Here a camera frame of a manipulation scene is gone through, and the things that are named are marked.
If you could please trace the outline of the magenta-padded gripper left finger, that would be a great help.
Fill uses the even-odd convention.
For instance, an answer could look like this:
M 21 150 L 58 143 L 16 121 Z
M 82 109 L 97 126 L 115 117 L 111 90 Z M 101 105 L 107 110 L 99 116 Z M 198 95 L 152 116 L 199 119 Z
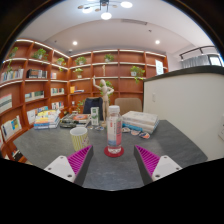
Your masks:
M 45 171 L 82 186 L 92 156 L 93 146 L 89 145 L 68 157 L 60 155 L 45 168 Z

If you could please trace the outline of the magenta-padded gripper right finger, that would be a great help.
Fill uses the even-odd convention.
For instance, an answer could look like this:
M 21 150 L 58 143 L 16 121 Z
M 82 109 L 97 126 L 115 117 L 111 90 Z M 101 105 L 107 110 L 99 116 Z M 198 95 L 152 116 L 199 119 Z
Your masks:
M 169 156 L 158 156 L 138 145 L 134 146 L 134 156 L 145 185 L 181 170 Z

